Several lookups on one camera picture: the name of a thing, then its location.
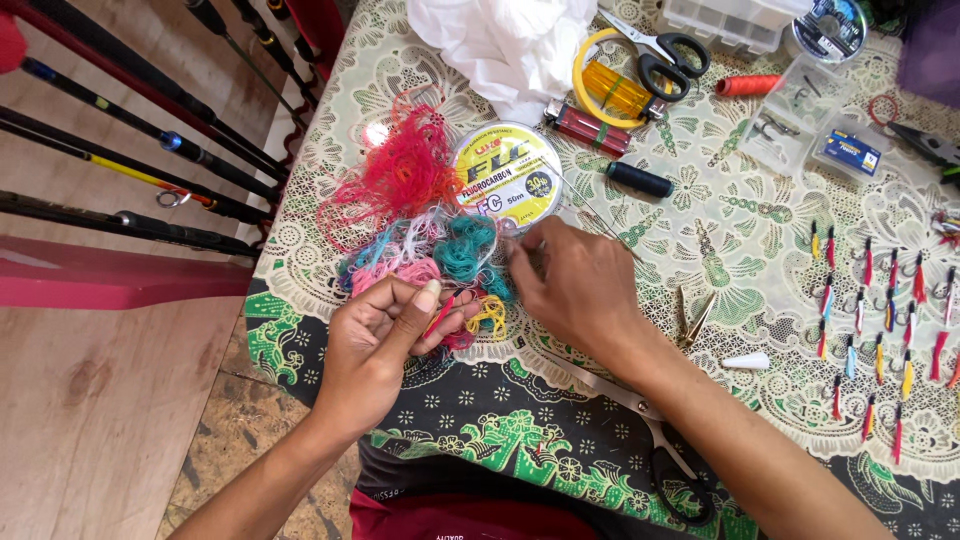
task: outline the red rubber band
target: red rubber band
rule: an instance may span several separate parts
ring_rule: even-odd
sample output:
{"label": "red rubber band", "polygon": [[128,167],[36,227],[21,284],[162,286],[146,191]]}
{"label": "red rubber band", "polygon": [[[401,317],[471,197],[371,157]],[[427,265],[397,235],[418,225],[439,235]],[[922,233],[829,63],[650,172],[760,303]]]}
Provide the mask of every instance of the red rubber band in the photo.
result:
{"label": "red rubber band", "polygon": [[[879,118],[877,118],[876,114],[874,113],[874,104],[876,103],[876,100],[880,99],[881,97],[885,98],[894,105],[894,115],[891,116],[886,122],[880,122]],[[867,106],[867,113],[870,114],[870,117],[874,119],[878,126],[885,128],[887,127],[887,123],[895,122],[897,120],[897,117],[900,115],[900,107],[897,106],[897,100],[895,100],[893,97],[887,94],[880,94],[878,96],[874,96],[874,99],[870,100],[870,104]]]}

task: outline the right hand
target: right hand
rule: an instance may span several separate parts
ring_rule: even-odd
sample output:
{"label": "right hand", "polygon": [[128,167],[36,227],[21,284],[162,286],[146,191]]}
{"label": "right hand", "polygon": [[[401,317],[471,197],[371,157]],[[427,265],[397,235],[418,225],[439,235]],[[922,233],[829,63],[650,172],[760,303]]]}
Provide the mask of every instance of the right hand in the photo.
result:
{"label": "right hand", "polygon": [[[524,252],[543,243],[541,279]],[[585,233],[550,216],[514,243],[510,272],[527,312],[565,343],[615,371],[619,346],[638,332],[662,334],[637,308],[633,258],[611,238]]]}

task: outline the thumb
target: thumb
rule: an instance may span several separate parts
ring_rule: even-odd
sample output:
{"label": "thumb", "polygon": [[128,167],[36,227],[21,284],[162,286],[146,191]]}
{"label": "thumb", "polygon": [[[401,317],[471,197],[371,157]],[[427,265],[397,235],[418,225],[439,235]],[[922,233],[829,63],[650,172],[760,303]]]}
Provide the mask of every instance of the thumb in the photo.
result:
{"label": "thumb", "polygon": [[520,300],[527,309],[530,309],[530,305],[535,304],[543,296],[546,285],[530,265],[527,252],[517,242],[513,242],[510,251],[510,275],[514,277],[516,289],[520,292]]}
{"label": "thumb", "polygon": [[423,335],[433,318],[440,290],[440,282],[430,280],[407,302],[377,347],[381,356],[406,359],[410,355],[410,348]]}

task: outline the fingernail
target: fingernail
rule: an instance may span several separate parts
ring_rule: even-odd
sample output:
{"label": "fingernail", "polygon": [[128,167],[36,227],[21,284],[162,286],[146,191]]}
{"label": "fingernail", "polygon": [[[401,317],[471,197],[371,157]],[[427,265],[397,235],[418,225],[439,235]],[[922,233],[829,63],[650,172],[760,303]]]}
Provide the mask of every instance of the fingernail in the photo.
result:
{"label": "fingernail", "polygon": [[414,298],[414,306],[423,312],[430,311],[437,304],[438,297],[440,297],[440,282],[430,280],[417,293],[417,297]]}

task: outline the table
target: table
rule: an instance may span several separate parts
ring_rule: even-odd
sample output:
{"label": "table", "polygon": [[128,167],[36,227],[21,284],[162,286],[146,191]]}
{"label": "table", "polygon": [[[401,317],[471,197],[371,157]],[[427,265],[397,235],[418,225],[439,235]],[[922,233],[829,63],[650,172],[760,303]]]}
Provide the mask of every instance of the table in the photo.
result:
{"label": "table", "polygon": [[[654,2],[619,2],[614,11],[653,33]],[[632,69],[635,59],[627,51],[608,42],[599,57],[618,69]],[[899,51],[898,39],[871,34],[867,51],[847,75],[857,92],[843,113],[869,122],[868,101],[889,94],[900,105],[899,121],[960,138],[960,111],[896,87]],[[935,184],[934,169],[903,145],[887,156],[887,165],[869,184],[854,184],[810,165],[802,178],[785,178],[735,152],[760,99],[718,99],[713,85],[732,74],[782,72],[786,62],[763,58],[747,64],[714,54],[699,87],[661,121],[633,132],[624,160],[670,178],[676,185],[670,199],[626,192],[599,174],[605,159],[550,130],[544,134],[561,155],[566,179],[643,256],[636,270],[641,307],[662,331],[677,334],[678,286],[698,301],[717,292],[717,305],[689,351],[691,361],[821,459],[897,536],[949,538],[960,532],[954,509],[960,504],[960,483],[953,481],[960,479],[957,395],[943,380],[926,376],[944,302],[931,298],[918,310],[918,377],[904,408],[900,465],[893,463],[890,447],[902,377],[902,327],[885,338],[893,362],[888,382],[877,388],[872,344],[882,327],[881,311],[869,310],[864,337],[857,340],[860,376],[843,382],[844,420],[832,420],[830,412],[833,379],[843,368],[841,345],[853,325],[852,315],[840,307],[852,301],[862,272],[862,261],[852,251],[872,237],[877,268],[893,247],[900,247],[900,260],[908,268],[923,252],[928,281],[942,281],[960,258],[938,244],[928,219],[936,209],[958,209],[957,193],[952,186]],[[363,127],[385,123],[401,91],[429,84],[435,87],[419,92],[418,99],[444,116],[452,139],[494,119],[468,81],[411,31],[404,2],[362,1],[294,164],[246,306],[254,364],[309,405],[323,373],[326,322],[347,298],[335,284],[341,255],[316,227],[318,202],[360,158],[360,147],[352,141],[359,140]],[[580,210],[583,201],[570,195],[564,194],[567,218],[600,233],[595,219]],[[837,231],[837,301],[827,361],[804,339],[804,331],[819,322],[819,299],[811,289],[823,283],[828,271],[810,254],[812,220],[821,232],[830,225]],[[363,232],[351,234],[358,238]],[[885,279],[879,271],[868,293],[871,299],[882,299],[878,283]],[[911,284],[901,278],[902,306]],[[695,302],[691,311],[698,307]],[[646,455],[652,441],[641,419],[596,397],[540,352],[583,362],[599,374],[605,370],[553,338],[522,307],[510,312],[508,324],[505,341],[481,335],[473,348],[454,356],[411,359],[396,406],[373,433],[373,444],[403,457],[455,454],[665,527],[683,528],[650,487]],[[942,358],[947,375],[958,348],[952,336]],[[724,357],[757,350],[773,359],[771,369],[720,367]],[[863,444],[863,414],[874,392],[876,429]],[[756,524],[706,463],[677,433],[666,430],[690,466],[714,488],[719,510],[717,521],[689,532],[716,538],[723,529],[726,538],[756,538]],[[544,448],[537,453],[540,443]]]}

